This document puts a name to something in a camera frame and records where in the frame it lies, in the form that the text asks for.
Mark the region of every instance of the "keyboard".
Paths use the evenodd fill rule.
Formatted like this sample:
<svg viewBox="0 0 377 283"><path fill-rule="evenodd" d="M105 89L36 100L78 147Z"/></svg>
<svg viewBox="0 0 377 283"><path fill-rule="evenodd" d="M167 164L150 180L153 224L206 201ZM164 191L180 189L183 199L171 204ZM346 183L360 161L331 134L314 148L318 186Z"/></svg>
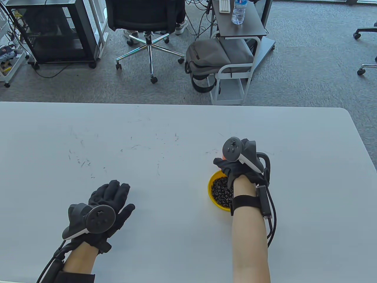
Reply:
<svg viewBox="0 0 377 283"><path fill-rule="evenodd" d="M230 0L219 0L220 13L230 13Z"/></svg>

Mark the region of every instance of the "gray carpet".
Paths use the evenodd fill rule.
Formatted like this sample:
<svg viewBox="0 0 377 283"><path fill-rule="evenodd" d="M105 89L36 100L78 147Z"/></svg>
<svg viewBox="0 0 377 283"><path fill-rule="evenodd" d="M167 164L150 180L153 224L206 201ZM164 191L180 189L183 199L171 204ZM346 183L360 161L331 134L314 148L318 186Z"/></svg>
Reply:
<svg viewBox="0 0 377 283"><path fill-rule="evenodd" d="M202 12L193 5L186 10L197 28ZM377 6L274 2L267 30L277 42L276 49L254 73L246 105L345 108L377 165L377 70L367 69L361 77L356 74L360 64L374 62L377 34L364 33L358 41L352 37L357 27L372 26L376 19ZM172 35L169 47L184 53L194 39L188 31ZM74 65L44 79L23 66L9 89L0 87L0 100L210 104L209 96L193 90L183 66L169 54L153 54L159 79L155 85L149 82L145 52L123 60L123 70L117 71L114 59L129 50L121 31L110 31L96 69ZM42 65L39 72L49 76L61 68Z"/></svg>

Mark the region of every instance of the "yellow bowl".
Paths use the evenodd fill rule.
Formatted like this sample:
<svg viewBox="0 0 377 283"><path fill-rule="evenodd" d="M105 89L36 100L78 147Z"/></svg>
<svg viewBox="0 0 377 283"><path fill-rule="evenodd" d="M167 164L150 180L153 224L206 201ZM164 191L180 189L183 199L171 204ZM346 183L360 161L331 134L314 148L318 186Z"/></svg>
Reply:
<svg viewBox="0 0 377 283"><path fill-rule="evenodd" d="M208 195L210 196L210 199L211 201L218 207L218 208L221 208L222 210L225 210L225 211L230 211L230 208L226 208L226 207L223 207L221 205L219 205L216 200L213 198L212 196L212 184L213 182L218 179L218 178L221 178L221 177L226 177L226 175L220 171L217 171L215 174L212 175L212 177L210 178L210 181L208 182Z"/></svg>

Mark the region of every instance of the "person's leg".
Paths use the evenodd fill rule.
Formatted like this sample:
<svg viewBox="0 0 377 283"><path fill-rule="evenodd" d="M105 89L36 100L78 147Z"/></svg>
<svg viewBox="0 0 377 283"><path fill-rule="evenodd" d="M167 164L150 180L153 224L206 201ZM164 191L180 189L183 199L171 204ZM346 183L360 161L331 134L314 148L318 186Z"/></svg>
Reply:
<svg viewBox="0 0 377 283"><path fill-rule="evenodd" d="M186 17L185 0L180 0L181 11L177 15L177 27L175 28L175 34L182 34L185 28L189 25L189 20Z"/></svg>
<svg viewBox="0 0 377 283"><path fill-rule="evenodd" d="M124 30L123 30L123 35L124 35L125 37L127 37L128 39L130 39L130 35L139 38L139 33L138 33L138 31L129 31L129 30L127 30L127 29L124 29Z"/></svg>

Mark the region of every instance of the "gray backpack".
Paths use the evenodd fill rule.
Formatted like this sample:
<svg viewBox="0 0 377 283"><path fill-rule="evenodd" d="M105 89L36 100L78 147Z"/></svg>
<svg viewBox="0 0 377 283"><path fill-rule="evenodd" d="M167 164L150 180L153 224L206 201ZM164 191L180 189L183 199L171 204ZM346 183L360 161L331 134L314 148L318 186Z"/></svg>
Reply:
<svg viewBox="0 0 377 283"><path fill-rule="evenodd" d="M198 40L190 44L186 51L185 72L190 74L191 83L197 92L210 92L216 85L198 86L195 80L204 80L210 74L216 74L228 64L252 63L253 55L243 39L211 38ZM250 67L227 68L223 73L247 72Z"/></svg>

